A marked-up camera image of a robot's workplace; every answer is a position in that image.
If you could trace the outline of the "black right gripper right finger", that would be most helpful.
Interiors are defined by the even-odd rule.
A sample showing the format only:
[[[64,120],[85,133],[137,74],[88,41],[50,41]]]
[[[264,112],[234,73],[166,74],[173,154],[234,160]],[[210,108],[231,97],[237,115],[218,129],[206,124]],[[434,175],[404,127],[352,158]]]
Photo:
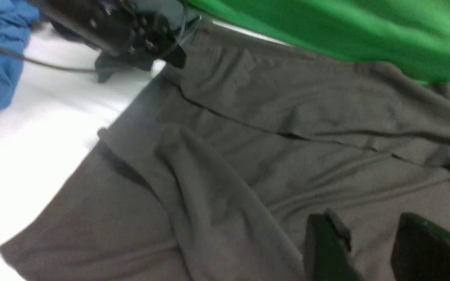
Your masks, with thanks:
[[[414,213],[403,213],[391,267],[397,281],[450,281],[450,231]]]

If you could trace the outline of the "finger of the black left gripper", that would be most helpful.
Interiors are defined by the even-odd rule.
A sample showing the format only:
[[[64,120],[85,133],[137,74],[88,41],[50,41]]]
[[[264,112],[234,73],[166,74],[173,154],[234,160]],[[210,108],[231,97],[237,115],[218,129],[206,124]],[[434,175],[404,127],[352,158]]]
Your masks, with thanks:
[[[109,53],[100,53],[95,61],[95,73],[98,83],[106,83],[112,75],[131,69],[151,71],[153,60],[135,54],[114,56]]]

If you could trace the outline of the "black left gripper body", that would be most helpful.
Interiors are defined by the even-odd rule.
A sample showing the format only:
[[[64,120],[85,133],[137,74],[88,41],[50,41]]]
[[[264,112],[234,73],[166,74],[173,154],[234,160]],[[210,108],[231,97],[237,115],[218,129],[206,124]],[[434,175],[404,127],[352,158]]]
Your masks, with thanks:
[[[34,6],[69,41],[84,43],[128,62],[161,59],[182,69],[186,53],[180,43],[189,15],[181,0],[178,33],[159,11],[142,9],[133,0],[35,0]]]

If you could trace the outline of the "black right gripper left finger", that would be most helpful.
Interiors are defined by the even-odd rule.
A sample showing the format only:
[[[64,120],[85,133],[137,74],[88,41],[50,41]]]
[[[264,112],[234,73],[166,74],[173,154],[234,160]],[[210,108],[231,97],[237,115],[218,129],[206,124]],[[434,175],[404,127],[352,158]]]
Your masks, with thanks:
[[[363,281],[351,251],[351,232],[334,211],[308,216],[303,254],[307,281]]]

